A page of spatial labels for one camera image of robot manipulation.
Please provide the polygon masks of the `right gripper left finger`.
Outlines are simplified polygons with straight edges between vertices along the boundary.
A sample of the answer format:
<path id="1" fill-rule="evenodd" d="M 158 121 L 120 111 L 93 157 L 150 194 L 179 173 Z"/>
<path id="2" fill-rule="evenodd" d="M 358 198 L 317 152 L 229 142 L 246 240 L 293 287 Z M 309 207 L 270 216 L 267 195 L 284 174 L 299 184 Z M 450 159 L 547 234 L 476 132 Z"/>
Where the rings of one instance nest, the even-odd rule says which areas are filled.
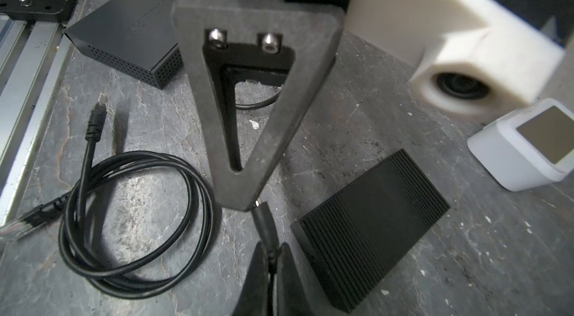
<path id="1" fill-rule="evenodd" d="M 259 242 L 252 255 L 248 273 L 232 315 L 268 314 L 269 266 L 268 256 L 262 242 Z"/>

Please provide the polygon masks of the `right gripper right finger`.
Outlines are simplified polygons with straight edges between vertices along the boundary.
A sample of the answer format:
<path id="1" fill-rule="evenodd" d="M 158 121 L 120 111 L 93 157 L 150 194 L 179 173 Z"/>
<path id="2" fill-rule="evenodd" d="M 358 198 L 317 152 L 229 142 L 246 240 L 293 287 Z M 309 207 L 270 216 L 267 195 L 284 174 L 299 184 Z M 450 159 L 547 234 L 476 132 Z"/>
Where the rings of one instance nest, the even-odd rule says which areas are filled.
<path id="1" fill-rule="evenodd" d="M 277 315 L 313 315 L 287 243 L 281 245 L 277 260 Z"/>

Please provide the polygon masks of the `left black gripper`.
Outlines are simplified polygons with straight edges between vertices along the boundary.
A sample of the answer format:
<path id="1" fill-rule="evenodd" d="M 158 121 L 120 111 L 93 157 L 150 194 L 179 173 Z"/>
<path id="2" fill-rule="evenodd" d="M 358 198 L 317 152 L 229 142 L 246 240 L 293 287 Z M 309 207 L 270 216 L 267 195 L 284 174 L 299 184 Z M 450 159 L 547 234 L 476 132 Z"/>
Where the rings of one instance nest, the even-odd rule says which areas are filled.
<path id="1" fill-rule="evenodd" d="M 350 0 L 175 0 L 173 27 L 224 208 L 250 210 L 332 66 Z M 235 83 L 285 74 L 246 162 L 236 132 Z"/>

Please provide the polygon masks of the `black ribbed network switch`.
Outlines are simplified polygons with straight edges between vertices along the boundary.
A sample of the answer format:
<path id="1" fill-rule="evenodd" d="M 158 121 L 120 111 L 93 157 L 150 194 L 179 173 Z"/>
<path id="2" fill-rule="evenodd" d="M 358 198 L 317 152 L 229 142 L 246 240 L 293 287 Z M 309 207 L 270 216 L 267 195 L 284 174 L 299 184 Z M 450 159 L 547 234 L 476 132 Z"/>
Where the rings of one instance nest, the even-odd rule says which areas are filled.
<path id="1" fill-rule="evenodd" d="M 291 230 L 330 305 L 352 313 L 450 206 L 403 149 Z"/>

